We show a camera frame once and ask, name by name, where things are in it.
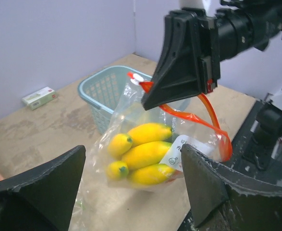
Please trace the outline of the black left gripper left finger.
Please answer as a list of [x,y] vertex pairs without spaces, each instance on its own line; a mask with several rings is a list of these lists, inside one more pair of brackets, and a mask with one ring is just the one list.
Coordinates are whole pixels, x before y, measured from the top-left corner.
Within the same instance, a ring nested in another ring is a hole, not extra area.
[[86,160],[78,145],[0,181],[0,231],[66,231]]

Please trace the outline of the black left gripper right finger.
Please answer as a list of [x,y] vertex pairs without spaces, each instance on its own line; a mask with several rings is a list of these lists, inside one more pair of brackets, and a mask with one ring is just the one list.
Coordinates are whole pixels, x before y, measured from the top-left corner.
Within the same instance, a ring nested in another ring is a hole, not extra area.
[[200,231],[282,231],[282,187],[211,160],[189,144],[181,159],[194,226]]

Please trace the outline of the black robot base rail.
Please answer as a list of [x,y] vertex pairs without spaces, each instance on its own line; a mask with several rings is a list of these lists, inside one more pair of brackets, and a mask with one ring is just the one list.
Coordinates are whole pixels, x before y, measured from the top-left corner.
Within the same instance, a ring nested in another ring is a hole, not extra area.
[[224,164],[248,177],[282,187],[282,88],[257,101],[232,141]]

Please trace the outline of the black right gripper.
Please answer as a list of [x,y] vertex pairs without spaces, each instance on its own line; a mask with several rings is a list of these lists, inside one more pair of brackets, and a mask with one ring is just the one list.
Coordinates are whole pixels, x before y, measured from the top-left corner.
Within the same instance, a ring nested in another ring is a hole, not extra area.
[[217,87],[221,74],[216,22],[201,9],[173,10],[164,17],[164,41],[153,85],[141,100],[145,110],[208,94]]

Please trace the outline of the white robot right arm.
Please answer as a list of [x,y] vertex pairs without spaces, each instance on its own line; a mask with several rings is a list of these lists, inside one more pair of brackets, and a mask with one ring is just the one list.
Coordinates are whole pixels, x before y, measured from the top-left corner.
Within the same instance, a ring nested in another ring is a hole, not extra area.
[[192,6],[170,11],[143,108],[211,93],[221,77],[222,61],[250,48],[263,51],[280,32],[282,0],[223,0],[213,17]]

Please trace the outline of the yellow banana bunch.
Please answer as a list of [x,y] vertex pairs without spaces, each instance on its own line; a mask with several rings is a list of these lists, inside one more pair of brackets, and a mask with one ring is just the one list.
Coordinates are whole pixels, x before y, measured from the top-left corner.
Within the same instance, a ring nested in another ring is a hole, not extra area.
[[108,164],[109,181],[128,180],[136,187],[149,187],[166,183],[175,169],[161,161],[171,150],[172,128],[161,123],[145,123],[127,133],[114,135],[107,146],[115,159]]

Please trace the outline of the green cucumber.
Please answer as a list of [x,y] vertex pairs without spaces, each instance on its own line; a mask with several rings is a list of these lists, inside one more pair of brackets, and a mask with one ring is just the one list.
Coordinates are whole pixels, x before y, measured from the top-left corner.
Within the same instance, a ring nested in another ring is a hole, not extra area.
[[172,134],[171,141],[174,142],[177,139],[178,136],[180,136],[180,135],[178,133],[174,132]]

